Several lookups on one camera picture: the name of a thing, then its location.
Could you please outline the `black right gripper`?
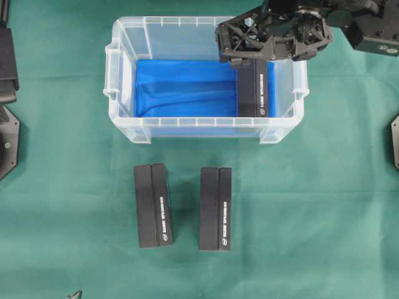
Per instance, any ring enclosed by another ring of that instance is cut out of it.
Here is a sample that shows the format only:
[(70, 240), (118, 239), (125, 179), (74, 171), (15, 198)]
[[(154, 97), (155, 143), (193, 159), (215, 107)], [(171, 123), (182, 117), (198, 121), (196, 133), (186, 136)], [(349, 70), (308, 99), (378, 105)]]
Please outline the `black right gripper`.
[(309, 60), (332, 42), (324, 1), (263, 1), (215, 30), (219, 61), (232, 69), (249, 60)]

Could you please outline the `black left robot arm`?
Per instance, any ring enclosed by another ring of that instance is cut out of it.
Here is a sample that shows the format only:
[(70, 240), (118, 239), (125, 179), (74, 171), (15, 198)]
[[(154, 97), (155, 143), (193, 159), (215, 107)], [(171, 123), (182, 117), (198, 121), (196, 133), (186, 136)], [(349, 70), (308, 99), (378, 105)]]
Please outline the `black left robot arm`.
[(19, 90), (12, 30), (8, 28), (10, 1), (1, 1), (1, 105), (17, 100)]

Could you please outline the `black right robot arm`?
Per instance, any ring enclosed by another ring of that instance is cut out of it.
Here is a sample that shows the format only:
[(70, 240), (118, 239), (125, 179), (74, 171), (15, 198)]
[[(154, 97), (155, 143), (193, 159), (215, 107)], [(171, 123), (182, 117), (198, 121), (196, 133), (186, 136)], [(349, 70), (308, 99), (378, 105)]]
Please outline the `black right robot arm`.
[(263, 1), (220, 23), (219, 59), (240, 67), (246, 60), (313, 59), (339, 28), (354, 50), (398, 56), (398, 1)]

